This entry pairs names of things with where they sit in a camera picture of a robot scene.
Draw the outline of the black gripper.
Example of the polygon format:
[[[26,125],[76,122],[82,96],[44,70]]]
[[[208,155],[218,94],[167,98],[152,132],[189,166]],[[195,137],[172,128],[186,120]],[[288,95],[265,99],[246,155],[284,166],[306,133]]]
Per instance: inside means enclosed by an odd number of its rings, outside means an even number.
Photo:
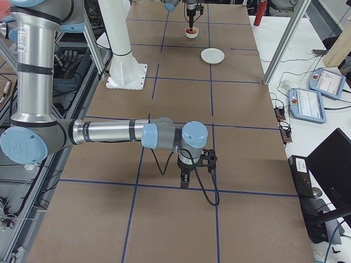
[[[178,168],[180,169],[180,188],[182,189],[188,189],[189,184],[190,184],[190,173],[195,170],[195,167],[193,164],[185,164],[180,160],[180,158],[177,159],[177,165]]]
[[[189,29],[193,29],[195,14],[196,14],[196,3],[186,2],[186,15],[187,17],[189,17]]]

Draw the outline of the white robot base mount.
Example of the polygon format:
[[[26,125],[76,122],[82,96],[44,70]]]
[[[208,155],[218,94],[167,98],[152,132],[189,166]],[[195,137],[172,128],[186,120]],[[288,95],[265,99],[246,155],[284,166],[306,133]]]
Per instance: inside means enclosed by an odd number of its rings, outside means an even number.
[[[130,1],[99,1],[107,43],[112,60],[106,87],[109,89],[142,90],[148,66],[137,62],[132,53],[126,16]]]

